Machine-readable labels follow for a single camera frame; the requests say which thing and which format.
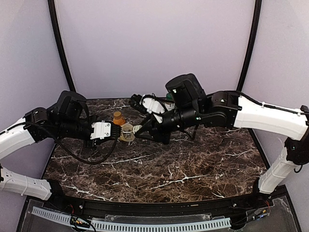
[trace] black pole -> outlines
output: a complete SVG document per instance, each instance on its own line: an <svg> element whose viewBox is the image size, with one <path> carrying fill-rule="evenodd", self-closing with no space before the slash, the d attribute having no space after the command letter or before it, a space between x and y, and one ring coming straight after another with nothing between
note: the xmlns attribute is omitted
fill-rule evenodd
<svg viewBox="0 0 309 232"><path fill-rule="evenodd" d="M57 13L56 13L56 8L55 8L55 0L48 0L48 7L49 7L50 19L53 25L54 36L55 36L62 68L66 76L66 80L67 80L70 91L76 92L76 88L73 83L73 79L70 73L69 65L67 62L66 54L64 52L63 43L62 43L62 39L60 35L60 29L59 29Z"/></svg>
<svg viewBox="0 0 309 232"><path fill-rule="evenodd" d="M255 0L255 7L254 7L254 13L253 13L253 20L252 20L252 26L250 31L250 37L247 47L247 52L245 56L245 60L243 62L240 78L237 85L237 91L242 91L243 84L245 83L247 71L250 64L250 59L254 47L256 32L259 24L259 18L261 13L261 6L262 6L262 0Z"/></svg>

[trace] orange object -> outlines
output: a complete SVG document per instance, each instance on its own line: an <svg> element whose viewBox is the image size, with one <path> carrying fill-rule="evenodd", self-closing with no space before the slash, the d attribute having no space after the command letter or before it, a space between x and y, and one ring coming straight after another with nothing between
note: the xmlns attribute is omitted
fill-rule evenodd
<svg viewBox="0 0 309 232"><path fill-rule="evenodd" d="M124 118L122 117L121 112L119 112L119 111L116 111L116 112L114 113L114 119L112 120L112 122L113 122L114 124L116 124L116 125L119 125L119 126L124 125L124 124L126 123L126 121L125 121Z"/></svg>

